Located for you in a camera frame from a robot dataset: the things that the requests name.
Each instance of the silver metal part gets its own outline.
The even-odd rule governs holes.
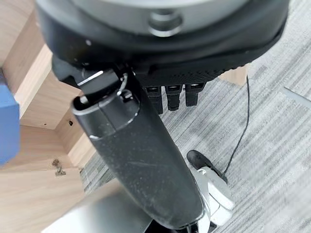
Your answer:
[[[204,214],[196,223],[197,233],[207,233],[211,221],[221,226],[231,218],[234,202],[226,183],[214,171],[208,167],[190,170],[205,204]],[[88,195],[43,233],[144,233],[151,222],[114,179]]]
[[[223,226],[232,217],[235,207],[228,185],[208,167],[203,167],[198,172],[207,178],[211,210],[210,221],[217,226]]]
[[[199,173],[195,168],[191,167],[190,171],[192,172],[193,177],[198,185],[200,190],[204,205],[205,205],[205,213],[203,217],[197,222],[198,225],[198,233],[206,233],[209,230],[210,225],[210,205],[209,205],[209,192],[208,192],[208,184],[207,177],[202,173]]]
[[[125,90],[125,87],[127,85],[127,78],[128,78],[128,74],[123,74],[123,80],[122,80],[122,84],[120,89],[117,92],[117,95],[120,96],[122,94],[122,92]]]
[[[97,20],[122,31],[168,37],[207,27],[249,0],[73,0]]]
[[[43,233],[143,233],[151,221],[114,179],[88,195]]]
[[[52,162],[52,165],[57,168],[57,170],[55,172],[55,176],[65,176],[66,175],[66,172],[63,171],[62,165],[58,159],[55,159]]]

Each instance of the blue object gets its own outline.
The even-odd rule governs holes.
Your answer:
[[[19,152],[19,105],[0,70],[0,166]]]

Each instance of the black rubber cover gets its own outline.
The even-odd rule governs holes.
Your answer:
[[[146,93],[130,83],[133,99],[112,93],[85,106],[76,98],[73,113],[135,202],[162,226],[180,229],[202,216],[201,196]]]

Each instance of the wooden furniture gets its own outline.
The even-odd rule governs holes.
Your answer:
[[[95,149],[69,109],[80,90],[51,71],[34,0],[1,0],[0,11],[0,66],[21,122],[20,152],[0,168],[0,232],[39,232],[83,197],[79,169]],[[240,68],[222,78],[243,85],[245,74]],[[65,176],[55,176],[55,159]]]

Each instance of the circular metal plate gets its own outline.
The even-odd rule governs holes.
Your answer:
[[[83,11],[113,28],[158,37],[169,37],[209,26],[248,1],[73,0]],[[155,15],[158,18],[162,16],[162,19],[155,20]]]

